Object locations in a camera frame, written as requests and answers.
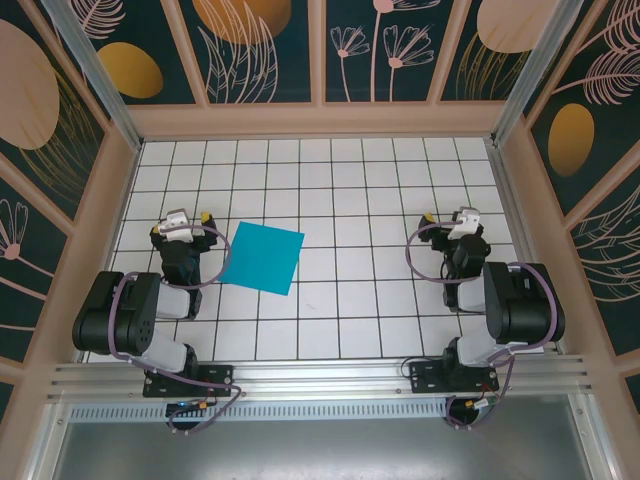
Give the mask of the grey metal panel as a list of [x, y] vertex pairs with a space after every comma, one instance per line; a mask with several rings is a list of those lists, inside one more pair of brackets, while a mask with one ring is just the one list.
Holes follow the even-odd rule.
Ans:
[[73, 424], [54, 480], [595, 480], [569, 430], [463, 433], [416, 420]]

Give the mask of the aluminium mounting rail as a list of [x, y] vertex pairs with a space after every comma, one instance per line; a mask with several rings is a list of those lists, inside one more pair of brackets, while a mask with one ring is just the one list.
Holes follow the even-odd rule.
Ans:
[[[409, 380], [399, 359], [335, 361], [241, 361], [234, 383], [243, 400], [340, 400], [407, 398]], [[52, 402], [97, 402], [142, 398], [145, 377], [126, 363], [61, 364], [45, 386]], [[578, 355], [519, 355], [508, 392], [516, 396], [586, 394], [592, 381]]]

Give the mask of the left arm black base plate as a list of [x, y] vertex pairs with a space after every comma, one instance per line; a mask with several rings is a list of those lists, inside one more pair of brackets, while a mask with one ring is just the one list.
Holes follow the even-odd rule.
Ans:
[[144, 398], [225, 398], [231, 396], [229, 387], [233, 381], [233, 367], [231, 365], [199, 365], [176, 373], [176, 376], [200, 383], [220, 384], [220, 387], [207, 389], [205, 386], [185, 383], [168, 378], [166, 375], [146, 371], [142, 396]]

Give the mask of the blue square paper sheet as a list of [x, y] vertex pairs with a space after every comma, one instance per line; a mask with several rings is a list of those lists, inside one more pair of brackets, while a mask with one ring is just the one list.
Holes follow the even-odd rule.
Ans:
[[240, 222], [220, 282], [287, 296], [303, 240], [303, 233]]

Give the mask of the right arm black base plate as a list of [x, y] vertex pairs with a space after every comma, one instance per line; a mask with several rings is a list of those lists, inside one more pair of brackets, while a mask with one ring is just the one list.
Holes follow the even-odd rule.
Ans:
[[409, 364], [411, 390], [414, 394], [481, 393], [484, 387], [500, 388], [497, 373], [487, 367], [455, 365], [445, 367], [440, 360]]

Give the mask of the aluminium side rail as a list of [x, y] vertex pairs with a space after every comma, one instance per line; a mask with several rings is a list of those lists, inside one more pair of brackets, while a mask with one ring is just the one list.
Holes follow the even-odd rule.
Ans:
[[527, 339], [527, 349], [540, 348], [562, 339], [565, 318], [548, 271], [543, 264], [526, 263], [534, 254], [528, 242], [526, 221], [519, 205], [503, 158], [490, 140], [485, 141], [489, 162], [509, 225], [516, 251], [516, 262], [524, 267], [513, 267], [515, 293], [508, 298], [509, 335]]

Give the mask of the aluminium corner post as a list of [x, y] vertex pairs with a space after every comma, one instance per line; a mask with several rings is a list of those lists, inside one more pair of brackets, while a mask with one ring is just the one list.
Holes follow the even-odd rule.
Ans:
[[135, 153], [141, 149], [141, 136], [133, 118], [129, 114], [121, 95], [109, 78], [96, 50], [82, 31], [72, 7], [66, 0], [41, 0], [44, 8], [58, 27], [62, 38], [68, 45], [93, 85], [98, 97], [111, 115], [120, 133]]
[[500, 149], [520, 119], [526, 104], [571, 30], [584, 0], [558, 0], [504, 105], [493, 131], [492, 146]]

